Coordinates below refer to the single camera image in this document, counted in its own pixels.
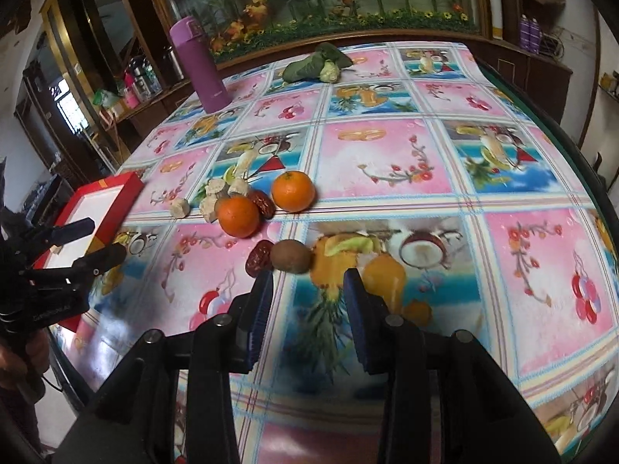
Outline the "person's left hand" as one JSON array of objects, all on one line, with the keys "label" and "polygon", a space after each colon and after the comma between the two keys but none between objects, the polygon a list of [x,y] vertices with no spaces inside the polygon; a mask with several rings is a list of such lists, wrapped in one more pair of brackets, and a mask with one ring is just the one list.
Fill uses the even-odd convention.
[{"label": "person's left hand", "polygon": [[28,365],[39,376],[49,369],[49,340],[44,331],[39,330],[25,347],[27,360],[16,354],[4,340],[0,346],[0,384],[4,390],[16,390],[18,382],[25,377]]}]

